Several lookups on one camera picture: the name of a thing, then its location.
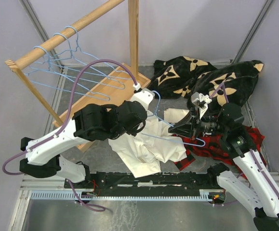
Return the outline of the white shirt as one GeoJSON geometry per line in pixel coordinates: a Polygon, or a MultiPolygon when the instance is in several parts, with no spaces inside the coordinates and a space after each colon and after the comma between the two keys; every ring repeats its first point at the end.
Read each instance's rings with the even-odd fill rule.
{"type": "Polygon", "coordinates": [[[160,162],[178,162],[186,158],[182,139],[168,132],[170,125],[160,121],[151,111],[147,115],[142,132],[136,136],[123,134],[108,141],[135,178],[161,172],[160,162]]]}

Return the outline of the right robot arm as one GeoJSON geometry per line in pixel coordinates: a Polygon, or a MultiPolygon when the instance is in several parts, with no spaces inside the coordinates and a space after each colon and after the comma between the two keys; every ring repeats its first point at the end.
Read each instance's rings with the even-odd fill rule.
{"type": "Polygon", "coordinates": [[[251,214],[259,231],[279,231],[279,186],[265,167],[243,121],[241,107],[226,103],[212,121],[202,121],[196,111],[190,110],[168,132],[187,138],[194,138],[197,132],[220,135],[221,150],[239,167],[251,187],[238,180],[224,164],[208,169],[208,186],[220,186],[232,194],[251,214]]]}

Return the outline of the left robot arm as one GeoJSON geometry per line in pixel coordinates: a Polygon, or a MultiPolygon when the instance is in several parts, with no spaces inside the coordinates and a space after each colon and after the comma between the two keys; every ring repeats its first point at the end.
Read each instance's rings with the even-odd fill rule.
{"type": "Polygon", "coordinates": [[[92,182],[89,167],[75,164],[61,153],[92,141],[115,140],[127,133],[136,136],[146,125],[148,105],[124,101],[121,105],[89,104],[77,111],[65,126],[36,140],[29,140],[19,171],[35,178],[60,176],[80,187],[92,182]]]}

